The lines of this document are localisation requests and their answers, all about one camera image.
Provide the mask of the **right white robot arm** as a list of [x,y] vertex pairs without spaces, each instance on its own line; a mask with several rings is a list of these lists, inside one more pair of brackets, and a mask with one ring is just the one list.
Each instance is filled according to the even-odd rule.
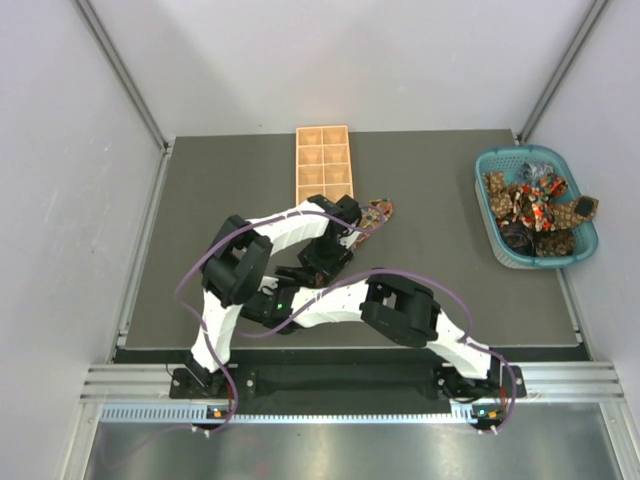
[[489,348],[471,342],[430,288],[398,271],[382,270],[324,288],[268,277],[241,316],[283,335],[325,324],[366,325],[395,345],[433,352],[443,362],[435,369],[436,384],[461,403],[498,395],[504,380]]

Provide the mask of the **colourful banana print tie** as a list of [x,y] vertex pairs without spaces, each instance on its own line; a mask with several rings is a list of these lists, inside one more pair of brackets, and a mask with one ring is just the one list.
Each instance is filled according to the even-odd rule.
[[353,231],[341,240],[351,251],[360,247],[392,217],[393,203],[388,198],[370,200],[361,210],[362,217],[359,227],[364,229],[364,232]]

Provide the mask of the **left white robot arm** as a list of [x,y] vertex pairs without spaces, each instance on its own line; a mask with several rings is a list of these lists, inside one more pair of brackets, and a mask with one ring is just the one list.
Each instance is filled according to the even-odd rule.
[[348,195],[314,195],[299,206],[259,219],[230,216],[190,273],[201,275],[199,331],[185,362],[205,396],[226,387],[224,370],[239,317],[287,332],[297,293],[325,288],[353,258],[366,231],[362,208]]

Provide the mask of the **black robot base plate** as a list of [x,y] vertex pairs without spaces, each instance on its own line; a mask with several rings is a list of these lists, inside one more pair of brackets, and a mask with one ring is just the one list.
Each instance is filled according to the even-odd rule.
[[239,399],[241,413],[427,413],[451,400],[522,398],[517,366],[489,359],[486,378],[463,376],[428,349],[235,350],[228,371],[209,373],[193,359],[172,374],[169,396]]

